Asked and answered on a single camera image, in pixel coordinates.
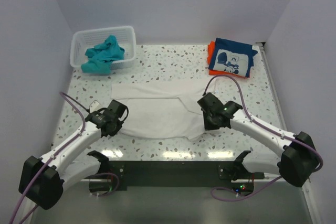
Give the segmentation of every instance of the gray wall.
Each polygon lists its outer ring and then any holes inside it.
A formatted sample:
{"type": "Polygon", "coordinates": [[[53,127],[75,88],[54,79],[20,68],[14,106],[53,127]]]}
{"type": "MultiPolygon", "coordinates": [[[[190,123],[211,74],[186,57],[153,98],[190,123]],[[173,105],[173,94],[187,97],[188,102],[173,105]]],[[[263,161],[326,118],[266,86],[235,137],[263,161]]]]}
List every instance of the gray wall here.
{"type": "Polygon", "coordinates": [[[325,160],[312,175],[324,223],[335,223],[336,0],[291,0],[266,42],[287,127],[311,134],[325,160]]]}
{"type": "Polygon", "coordinates": [[[289,0],[57,0],[73,32],[132,25],[138,43],[266,41],[289,0]]]}
{"type": "Polygon", "coordinates": [[[22,165],[48,150],[70,78],[70,31],[56,0],[0,0],[0,223],[22,165]]]}

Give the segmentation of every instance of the teal cloth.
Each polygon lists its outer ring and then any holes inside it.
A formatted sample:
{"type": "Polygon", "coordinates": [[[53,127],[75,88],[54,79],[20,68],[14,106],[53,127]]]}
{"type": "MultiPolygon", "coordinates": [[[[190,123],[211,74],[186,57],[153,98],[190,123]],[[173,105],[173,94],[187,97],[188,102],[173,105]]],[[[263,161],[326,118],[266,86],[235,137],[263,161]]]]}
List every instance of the teal cloth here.
{"type": "Polygon", "coordinates": [[[125,50],[119,47],[115,36],[110,35],[104,43],[86,50],[89,61],[82,64],[84,73],[111,73],[110,65],[115,60],[124,59],[125,50]]]}

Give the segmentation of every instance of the laundry basket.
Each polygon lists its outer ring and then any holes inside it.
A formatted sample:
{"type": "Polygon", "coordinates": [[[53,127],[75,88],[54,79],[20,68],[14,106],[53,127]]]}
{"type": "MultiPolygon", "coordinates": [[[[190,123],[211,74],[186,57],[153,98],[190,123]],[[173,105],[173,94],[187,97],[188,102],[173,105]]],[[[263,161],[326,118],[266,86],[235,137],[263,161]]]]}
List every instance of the laundry basket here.
{"type": "Polygon", "coordinates": [[[73,35],[70,51],[70,64],[80,68],[88,61],[85,52],[97,44],[103,43],[110,35],[117,38],[120,47],[125,49],[124,59],[112,62],[111,69],[129,68],[135,60],[135,33],[131,26],[110,27],[78,31],[73,35]]]}

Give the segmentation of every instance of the terrazzo table surface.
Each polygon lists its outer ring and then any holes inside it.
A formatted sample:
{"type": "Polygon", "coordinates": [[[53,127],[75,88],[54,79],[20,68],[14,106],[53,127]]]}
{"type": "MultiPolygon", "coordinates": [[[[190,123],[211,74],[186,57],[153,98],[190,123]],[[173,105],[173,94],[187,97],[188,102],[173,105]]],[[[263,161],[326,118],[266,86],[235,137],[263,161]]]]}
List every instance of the terrazzo table surface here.
{"type": "MultiPolygon", "coordinates": [[[[276,104],[267,78],[263,59],[258,46],[254,67],[248,79],[237,78],[243,90],[249,112],[280,127],[276,104]]],[[[112,83],[144,83],[182,79],[209,78],[206,45],[138,45],[136,60],[132,68],[119,69],[109,76],[84,74],[80,69],[72,73],[68,94],[88,107],[94,100],[103,106],[111,101],[112,83]]],[[[223,102],[233,100],[241,104],[238,89],[228,78],[218,78],[217,97],[223,102]]],[[[65,103],[52,146],[57,146],[81,124],[80,117],[65,103]]],[[[247,158],[269,159],[276,163],[278,158],[267,147],[253,138],[231,129],[220,129],[216,133],[204,133],[196,142],[186,138],[147,140],[117,134],[103,137],[81,153],[77,160],[97,150],[110,160],[125,161],[231,161],[242,151],[251,150],[247,158]]]]}

